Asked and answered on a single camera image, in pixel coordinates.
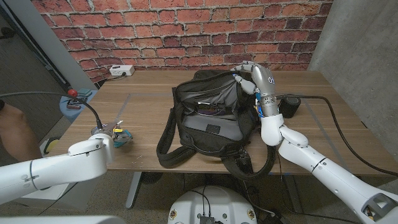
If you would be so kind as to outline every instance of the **red knob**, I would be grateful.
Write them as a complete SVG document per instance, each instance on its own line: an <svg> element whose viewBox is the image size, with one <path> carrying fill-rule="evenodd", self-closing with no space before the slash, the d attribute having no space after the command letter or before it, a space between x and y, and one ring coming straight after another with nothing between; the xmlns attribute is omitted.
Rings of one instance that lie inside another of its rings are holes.
<svg viewBox="0 0 398 224"><path fill-rule="evenodd" d="M73 97L77 97L77 91L74 90L74 89L71 89L71 90L68 91L68 95L71 95Z"/></svg>

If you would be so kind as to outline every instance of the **person's arm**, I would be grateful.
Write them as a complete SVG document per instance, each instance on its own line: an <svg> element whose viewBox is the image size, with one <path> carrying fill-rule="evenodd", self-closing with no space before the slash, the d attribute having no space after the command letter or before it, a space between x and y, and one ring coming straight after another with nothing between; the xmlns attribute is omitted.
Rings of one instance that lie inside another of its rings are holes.
<svg viewBox="0 0 398 224"><path fill-rule="evenodd" d="M0 100L0 138L6 151L19 162L41 158L39 143L25 114Z"/></svg>

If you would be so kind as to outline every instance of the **electrical outlet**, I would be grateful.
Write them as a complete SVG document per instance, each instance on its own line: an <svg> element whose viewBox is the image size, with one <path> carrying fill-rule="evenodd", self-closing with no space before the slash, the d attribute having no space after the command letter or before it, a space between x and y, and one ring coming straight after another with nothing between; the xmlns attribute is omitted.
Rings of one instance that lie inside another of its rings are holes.
<svg viewBox="0 0 398 224"><path fill-rule="evenodd" d="M109 71L112 76L121 76L123 72L126 72L126 76L130 76L134 73L135 69L132 65L113 65Z"/></svg>

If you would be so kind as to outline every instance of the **bag strap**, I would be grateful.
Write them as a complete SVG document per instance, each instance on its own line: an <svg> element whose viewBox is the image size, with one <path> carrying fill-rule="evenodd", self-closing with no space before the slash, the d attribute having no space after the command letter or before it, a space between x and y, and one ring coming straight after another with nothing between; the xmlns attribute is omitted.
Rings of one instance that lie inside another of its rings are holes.
<svg viewBox="0 0 398 224"><path fill-rule="evenodd" d="M170 109L169 119L167 120L166 128L159 140L156 147L157 158L159 163L163 167L173 167L177 164L186 161L191 158L196 151L185 146L181 146L178 149L167 153L172 144L175 133L175 113L174 108Z"/></svg>
<svg viewBox="0 0 398 224"><path fill-rule="evenodd" d="M268 150L267 161L264 164L264 166L256 173L252 172L250 157L249 157L249 164L247 164L247 165L250 166L251 172L250 171L243 172L241 170L241 168L238 166L238 162L237 162L237 159L239 159L239 158L236 158L233 156L228 156L228 157L222 157L221 161L223 161L224 166L228 169L228 171L234 177L241 179L241 180L245 180L245 181L254 180L254 179L258 179L259 177L264 177L266 174L268 174L271 171L272 166L274 166L276 148L275 148L275 146L267 145L267 150Z"/></svg>

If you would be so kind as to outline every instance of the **table leg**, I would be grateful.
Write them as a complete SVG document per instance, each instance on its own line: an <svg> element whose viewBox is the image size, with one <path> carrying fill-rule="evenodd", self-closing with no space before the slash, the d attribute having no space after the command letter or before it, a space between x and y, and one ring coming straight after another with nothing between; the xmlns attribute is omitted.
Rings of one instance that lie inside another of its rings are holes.
<svg viewBox="0 0 398 224"><path fill-rule="evenodd" d="M141 178L142 172L134 172L131 180L129 195L127 196L126 201L126 208L130 209L134 205L134 201L136 199L138 186L139 186L139 179Z"/></svg>

